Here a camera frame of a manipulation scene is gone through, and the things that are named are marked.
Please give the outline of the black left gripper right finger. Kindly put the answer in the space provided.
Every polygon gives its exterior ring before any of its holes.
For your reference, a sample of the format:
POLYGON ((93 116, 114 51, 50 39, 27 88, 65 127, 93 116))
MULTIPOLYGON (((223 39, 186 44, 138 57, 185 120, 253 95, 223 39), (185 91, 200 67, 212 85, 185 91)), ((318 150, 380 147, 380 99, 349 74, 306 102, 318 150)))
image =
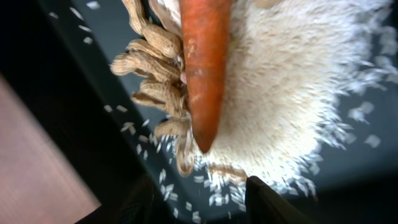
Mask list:
POLYGON ((256 176, 246 179, 245 206, 250 224, 315 224, 256 176))

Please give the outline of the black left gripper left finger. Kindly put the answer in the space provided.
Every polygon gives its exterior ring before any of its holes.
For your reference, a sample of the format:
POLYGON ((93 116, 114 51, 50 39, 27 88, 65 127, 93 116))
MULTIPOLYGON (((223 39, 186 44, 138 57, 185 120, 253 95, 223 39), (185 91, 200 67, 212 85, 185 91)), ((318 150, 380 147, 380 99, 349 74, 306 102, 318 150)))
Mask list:
POLYGON ((76 224, 145 224, 153 200, 153 183, 147 174, 141 175, 123 198, 99 206, 76 224))

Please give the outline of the orange carrot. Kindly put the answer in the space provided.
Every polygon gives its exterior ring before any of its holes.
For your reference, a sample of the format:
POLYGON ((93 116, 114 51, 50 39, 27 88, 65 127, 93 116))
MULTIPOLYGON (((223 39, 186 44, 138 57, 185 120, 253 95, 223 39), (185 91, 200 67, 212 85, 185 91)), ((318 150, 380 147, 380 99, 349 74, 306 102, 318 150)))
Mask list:
POLYGON ((180 3, 193 137, 202 153, 215 140, 224 94, 232 0, 180 3))

